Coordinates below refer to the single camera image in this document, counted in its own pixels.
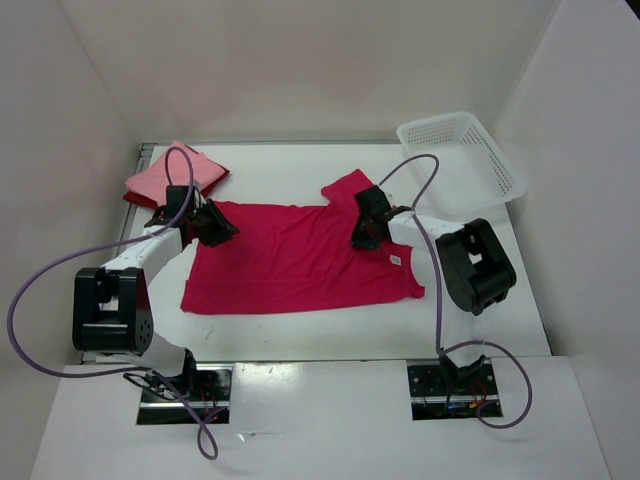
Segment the cable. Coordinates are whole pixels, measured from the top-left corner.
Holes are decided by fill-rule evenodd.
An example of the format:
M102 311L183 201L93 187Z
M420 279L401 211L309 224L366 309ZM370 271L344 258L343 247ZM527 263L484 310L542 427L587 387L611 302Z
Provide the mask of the cable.
M187 161L187 166L189 167L189 191L187 193L187 198L185 199L184 203L182 204L182 207L180 208L180 211L178 212L178 214L167 225L165 225L164 227L162 227L159 230L155 231L154 234L153 234L154 236L157 236L157 235L165 232L169 228L173 228L173 226L176 224L176 222L178 222L178 220L180 218L182 218L182 215L184 214L184 212L188 208L189 200L191 198L191 195L193 194L193 166L191 165L191 160L189 159L189 156L187 155L187 153L180 147L170 147L167 150L166 155L165 155L165 165L167 165L169 163L169 155L174 151L180 152L184 156L185 160ZM82 257L82 256L88 255L90 253L95 253L95 252L99 252L101 250L108 250L108 249L112 249L112 248L116 248L116 247L121 247L121 246L124 246L124 245L131 245L131 244L138 243L138 242L141 242L141 241L144 241L144 240L148 240L149 238L151 238L151 235L142 235L140 237L131 238L129 240L121 240L121 241L118 241L118 242L112 242L112 243L107 243L107 244L104 244L104 245L99 245L97 247L91 247L91 248L85 248L83 250L78 250L77 252L70 253L70 254L65 255L63 257L60 257L57 260L54 260L53 262L49 263L48 265L45 265L44 267L42 267L40 270L38 270L36 273L34 273L31 277L29 277L27 279L27 281L24 282L24 284L22 284L22 286L18 289L18 291L14 295L13 299L11 300L11 304L9 305L9 310L7 312L7 334L9 336L9 342L11 343L11 346L16 351L18 356L25 363L27 363L30 367L38 370L39 372L44 373L46 375L51 375L53 377L58 377L58 378L91 378L91 377L102 377L102 376L105 376L105 375L112 375L114 373L124 373L124 372L135 372L135 371L145 371L145 370L147 370L147 369L142 368L142 367L116 368L116 369L113 369L113 370L106 370L104 372L92 372L92 373L65 373L65 372L57 372L55 370L51 370L51 369L45 367L44 365L40 365L38 362L33 360L22 349L22 347L20 346L20 343L18 342L18 339L16 338L16 334L15 334L14 316L15 316L16 308L18 306L18 302L20 302L20 299L22 298L24 293L27 291L27 289L38 278L40 278L42 275L47 273L49 270L57 267L58 265L61 265L61 264L65 263L65 262L68 262L69 260L73 260L75 258Z
M451 404L451 390L449 390L449 387L447 386L447 397L444 402L444 407L442 408L442 412L437 414L436 417L444 417L445 415L447 415L449 413L450 404Z
M533 387L531 385L531 379L529 378L529 375L527 374L522 364L518 361L518 359L515 356L513 356L511 352L509 352L506 348L502 347L501 345L498 345L497 343L493 343L493 342L482 341L482 340L468 340L466 342L461 342L461 343L452 345L451 347L448 347L448 348L442 347L442 304L443 304L442 273L440 272L440 263L438 262L438 256L435 252L435 249L433 248L433 244L431 243L431 240L429 239L429 235L427 235L427 232L424 229L424 226L420 222L420 219L418 218L418 215L416 213L416 206L418 205L418 201L420 200L424 192L427 191L427 188L429 188L429 185L431 185L431 183L433 182L433 179L436 176L436 173L440 169L440 159L435 155L431 155L428 153L415 155L411 158L406 159L405 161L400 163L398 166L396 166L393 170L391 170L391 172L389 172L389 174L387 174L387 176L382 179L379 185L382 185L389 178L391 178L391 176L394 173L396 173L400 168L404 167L406 164L413 162L414 160L417 160L419 158L431 158L435 162L435 167L433 169L433 172L431 173L431 176L427 179L423 187L420 189L420 191L414 198L413 203L411 204L411 210L412 210L413 221L416 223L418 230L420 230L420 233L424 238L424 242L427 244L427 250L429 251L429 255L431 257L431 262L433 263L433 269L435 271L435 276L436 276L436 353L438 354L439 357L443 357L455 350L468 347L470 345L486 345L489 347L493 347L497 350L500 350L507 357L509 357L509 359L518 368L518 370L520 370L520 373L522 374L522 377L524 378L524 381L527 385L527 404L525 405L524 410L522 411L520 416L512 422L509 422L503 425L489 423L484 418L482 418L482 410L488 407L489 405L497 403L497 400L489 400L489 401L483 402L481 405L478 406L478 408L476 409L476 417L482 424L497 430L505 430L507 428L515 427L526 418L526 416L529 414L529 411L531 410L531 404L533 403Z
M149 384L147 382L147 379L142 375L127 372L122 374L122 378L124 378L127 382L131 383L132 385L138 387L139 389L144 390L145 392L150 393L154 397L159 398L160 400L177 400L177 398L175 397L165 397L163 395L163 392L160 389Z
M18 354L18 356L27 365L29 365L33 369L35 369L35 370L37 370L37 371L39 371L41 373L44 373L45 375L50 375L52 377L58 377L58 378L93 378L93 377L103 377L103 376L106 376L106 375L113 375L113 374L116 374L116 373L146 372L146 371L149 370L147 368L142 368L142 367L124 367L124 368L116 368L116 369L112 369L112 370L105 370L105 371L102 371L102 372L91 372L91 373L66 373L66 372L58 372L56 370L52 370L52 369L50 369L48 367L45 367L44 365L39 364L35 360L33 360L22 349L22 347L20 346L20 343L18 342L18 339L16 337L15 328L14 328L14 317L15 317L15 311L16 311L16 308L18 306L18 303L20 302L20 299L25 294L27 289L38 278L40 278L42 275L47 273L49 270L57 267L58 265L61 265L61 264L65 263L65 262L68 262L69 260L73 260L75 258L82 257L82 256L88 255L90 253L99 252L101 250L109 250L109 249L112 249L112 248L121 247L121 246L124 246L124 245L131 245L131 244L134 244L134 243L142 242L144 240L148 240L148 239L150 239L152 237L156 237L156 236L160 235L161 233L167 231L170 228L173 228L176 225L176 223L183 217L183 215L186 212L187 208L189 208L189 203L190 203L190 200L191 200L191 198L193 196L193 190L194 190L194 185L193 185L194 175L193 175L193 165L191 164L191 159L189 158L189 155L187 154L187 152L185 152L184 149L182 149L181 147L169 147L167 149L167 151L165 152L165 159L164 159L165 172L167 174L167 180L169 181L169 185L173 185L173 183L171 181L171 176L169 174L169 157L173 152L179 152L187 162L187 167L189 169L189 189L187 190L187 196L186 196L186 198L184 200L184 203L182 204L182 207L180 207L180 210L178 211L177 215L174 218L172 218L171 221L167 225L165 225L162 228L156 230L153 233L153 235L142 235L140 237L131 238L129 240L121 240L121 241L118 241L118 242L112 242L112 243L107 243L107 244L104 244L104 245L99 245L97 247L85 248L83 250L78 250L77 252L70 253L70 254L65 255L63 257L60 257L59 259L54 260L53 262L45 265L44 267L39 269L36 273L34 273L31 277L29 277L24 282L24 284L22 284L22 286L18 289L16 294L14 295L14 297L11 300L11 303L9 305L9 310L7 311L7 335L9 337L9 342L11 343L11 346L13 347L15 352ZM177 399L180 400L180 402L182 402L182 404L184 405L185 409L189 412L189 414L194 418L196 423L200 426L200 429L198 430L198 449L200 450L200 453L202 453L202 455L204 457L208 458L209 460L215 460L218 457L218 446L216 444L215 439L213 438L213 434L209 431L206 423L203 420L201 420L200 417L198 417L198 415L195 413L193 408L191 408L191 406L189 405L189 402L180 394L178 389L176 389L173 386L173 384L167 378L165 378L164 376L162 376L160 373L156 372L155 370L152 371L152 373L162 383L164 383L166 385L166 387L176 396ZM209 439L209 441L211 442L211 445L213 446L214 455L209 455L207 452L205 452L204 448L202 447L201 437L202 437L202 432L203 431L204 431L205 435L207 436L207 438Z
M202 395L202 405L204 406L204 416L206 417L209 414L209 407L207 405L207 399L204 396L204 390L200 387L200 395Z
M213 434L207 427L207 422L213 420L213 417L215 417L218 413L220 413L226 407L220 407L219 409L214 409L212 413L210 413L204 419L202 419L200 418L198 413L193 409L193 407L189 405L189 402L187 401L187 399L184 398L184 396L182 396L182 394L178 391L178 389L175 386L173 386L173 384L169 381L169 379L167 379L160 373L156 372L155 370L152 370L151 373L153 373L156 377L158 377L158 379L162 383L164 383L169 390L171 390L171 393L173 393L176 396L176 398L182 402L182 404L184 405L184 408L187 410L189 415L191 415L191 418L193 418L193 420L200 426L200 429L198 430L198 450L200 450L200 453L202 454L202 456L207 458L208 460L215 460L216 458L218 458L218 444L216 443L216 439L213 438ZM207 453L204 447L202 446L203 432L207 436L207 438L209 439L209 442L211 443L211 446L213 447L213 455Z
M482 402L485 402L487 400L487 397L489 396L489 392L487 391L487 387L484 386L484 383L482 383L480 380L476 379L476 384L480 387L480 389L482 390L482 394L484 395L482 397Z

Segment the shirt sleeve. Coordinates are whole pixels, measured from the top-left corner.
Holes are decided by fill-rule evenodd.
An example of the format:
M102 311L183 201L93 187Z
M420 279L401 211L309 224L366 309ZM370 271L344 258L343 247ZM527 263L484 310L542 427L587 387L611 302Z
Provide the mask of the shirt sleeve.
M321 190L321 193L329 200L330 206L353 207L355 206L353 196L372 186L371 180L367 178L362 170L358 169L338 179L331 185L327 185Z

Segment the folded cloth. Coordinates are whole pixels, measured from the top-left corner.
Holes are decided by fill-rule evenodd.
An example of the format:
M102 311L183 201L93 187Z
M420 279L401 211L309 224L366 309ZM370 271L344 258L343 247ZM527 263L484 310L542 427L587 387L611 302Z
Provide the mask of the folded cloth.
M182 142L173 142L172 147L181 147L187 152L193 176L201 189L208 187L229 173L229 170L216 162L209 160L203 153L198 153ZM166 188L169 180L165 172L165 157L163 154L153 165L133 177L127 179L126 185L130 192L147 197L157 205L165 205ZM189 183L189 167L184 157L177 152L171 154L169 159L169 174L174 185L187 185Z
M304 312L420 298L411 248L350 244L353 198L373 184L360 170L324 187L329 205L216 202L240 229L215 248L198 244L181 307L200 314Z
M208 187L204 187L202 190L200 190L200 193L202 193L202 195L204 195L205 197L211 195L211 192L216 187L216 185L218 185L222 180L226 178L227 175L229 175L229 170L227 170L225 167L222 168L224 168L224 175L222 175ZM151 210L157 210L157 208L160 206L154 200L151 200L144 195L140 195L139 193L127 192L122 196L122 198L125 201L132 203L133 205L136 205L138 207L150 208Z

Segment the white table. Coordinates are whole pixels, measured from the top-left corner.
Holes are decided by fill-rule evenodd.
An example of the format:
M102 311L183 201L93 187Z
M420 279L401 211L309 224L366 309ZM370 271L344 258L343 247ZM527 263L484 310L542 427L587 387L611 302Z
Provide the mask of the white table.
M413 422L403 361L237 364L230 423L212 427L216 462L198 453L195 425L136 426L140 391L119 375L63 379L31 480L609 478L568 359L522 363L533 407L507 431ZM494 368L513 419L524 383L509 360Z
M156 147L152 161L166 148ZM320 194L323 186L356 168L378 182L404 158L400 145L395 144L236 144L195 148L231 170L212 198L254 203L324 205L327 201ZM387 182L385 190L393 194L396 204L410 204L430 171L428 160L420 169L401 170ZM428 199L420 209L433 210ZM136 210L131 235L141 233L151 213L143 208ZM500 238L518 282L505 302L488 309L479 319L463 314L445 292L445 344L476 337L497 342L519 356L550 355L506 208L495 208L483 216ZM151 283L150 298L156 331L171 342L190 348L198 361L434 356L435 279L426 252L414 250L412 257L416 278L426 287L424 299L319 312L215 316L180 310L194 254L192 244L173 259ZM494 356L498 352L486 353Z

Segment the metal base plate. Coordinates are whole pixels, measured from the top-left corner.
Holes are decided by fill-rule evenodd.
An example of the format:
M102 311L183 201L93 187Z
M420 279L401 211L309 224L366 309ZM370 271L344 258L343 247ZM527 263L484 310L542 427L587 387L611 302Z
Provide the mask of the metal base plate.
M205 418L215 407L227 407L210 423L229 423L232 364L198 364L202 398L189 405ZM180 401L165 400L143 391L138 410L138 425L175 425L195 423Z
M482 365L477 382L468 391L452 394L447 403L447 387L437 359L407 362L411 411L414 420L472 418L480 402L497 403L482 409L482 417L502 417L498 387L490 360Z

